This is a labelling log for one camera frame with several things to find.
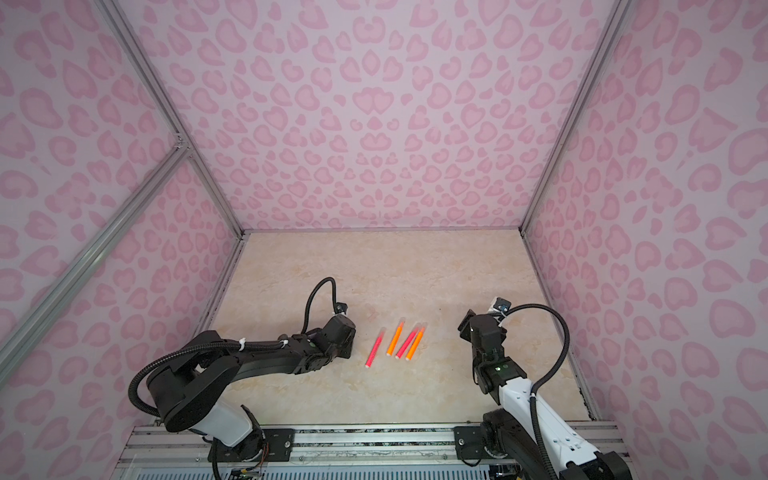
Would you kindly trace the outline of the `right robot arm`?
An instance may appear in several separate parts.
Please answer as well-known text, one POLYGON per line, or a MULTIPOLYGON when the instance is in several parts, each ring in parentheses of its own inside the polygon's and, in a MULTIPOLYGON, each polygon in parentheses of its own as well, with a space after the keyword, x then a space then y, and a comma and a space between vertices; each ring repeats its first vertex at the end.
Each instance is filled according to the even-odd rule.
POLYGON ((471 344, 472 377, 480 391, 498 405, 483 416, 483 449, 493 458, 512 459, 529 479, 630 479, 631 469, 615 451, 604 453, 584 439, 540 395, 540 389, 564 364, 571 335, 553 308, 528 303, 502 304, 479 314, 469 310, 458 327, 471 344), (507 330, 502 322, 514 313, 541 310, 562 331, 562 347, 554 364, 537 380, 506 355, 507 330))

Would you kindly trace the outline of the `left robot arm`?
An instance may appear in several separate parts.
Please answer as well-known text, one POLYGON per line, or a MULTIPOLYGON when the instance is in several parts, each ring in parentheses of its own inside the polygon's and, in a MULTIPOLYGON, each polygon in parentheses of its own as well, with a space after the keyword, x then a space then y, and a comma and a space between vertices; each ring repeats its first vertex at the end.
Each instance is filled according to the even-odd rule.
POLYGON ((263 435, 255 417, 243 406, 227 404, 225 390, 241 380, 302 375, 337 358, 348 359, 355 334, 355 324, 344 314, 334 315, 322 328, 274 341, 224 339, 206 330, 141 368, 129 383, 128 400, 160 419, 171 433, 194 431, 232 449, 260 443, 263 435))

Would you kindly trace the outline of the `orange marker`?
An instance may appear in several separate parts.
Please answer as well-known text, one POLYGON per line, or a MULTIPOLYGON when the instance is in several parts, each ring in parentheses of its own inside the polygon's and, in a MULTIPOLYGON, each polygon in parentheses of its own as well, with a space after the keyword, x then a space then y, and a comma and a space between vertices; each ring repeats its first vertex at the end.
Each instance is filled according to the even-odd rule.
POLYGON ((396 328, 395 328, 395 331, 394 331, 394 333, 392 335, 391 341, 390 341, 390 343, 388 345, 388 348, 386 350, 386 355, 387 356, 392 356, 394 354, 395 347, 397 346, 399 338, 400 338, 400 336, 402 334, 402 331, 403 331, 403 328, 404 328, 404 324, 405 324, 405 320, 403 318, 401 318, 400 321, 398 322, 396 328))
POLYGON ((406 360, 407 361, 410 361, 413 358, 413 356, 414 356, 414 354, 415 354, 415 352, 416 352, 416 350, 417 350, 417 348, 419 346, 419 343, 421 342, 421 340, 422 340, 422 338, 424 336, 425 329, 426 329, 425 326, 421 326, 420 329, 417 331, 416 335, 414 336, 414 339, 412 340, 412 342, 411 342, 411 344, 409 346, 409 349, 408 349, 408 351, 406 353, 406 360))

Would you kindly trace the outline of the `pink marker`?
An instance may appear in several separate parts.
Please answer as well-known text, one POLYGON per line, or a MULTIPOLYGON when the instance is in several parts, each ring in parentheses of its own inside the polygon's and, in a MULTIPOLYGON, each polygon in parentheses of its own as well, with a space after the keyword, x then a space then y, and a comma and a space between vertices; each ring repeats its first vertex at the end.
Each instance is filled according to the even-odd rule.
POLYGON ((375 338, 375 341, 374 341, 373 346, 372 346, 372 348, 371 348, 371 350, 369 352, 369 355, 367 356, 367 359, 366 359, 366 362, 365 362, 365 367, 366 368, 370 368, 372 366, 372 364, 373 364, 373 362, 374 362, 374 360, 376 358, 376 355, 378 353, 378 350, 380 349, 380 346, 381 346, 381 344, 383 342, 383 338, 385 336, 385 333, 386 333, 386 328, 382 328, 378 332, 378 335, 375 338))
POLYGON ((400 346, 400 348, 395 354, 395 357, 397 359, 401 359, 407 353, 407 351, 409 350, 411 344, 415 340, 420 330, 421 328, 419 326, 415 326, 414 329, 409 333, 409 335, 406 337, 405 341, 403 342, 403 344, 400 346))

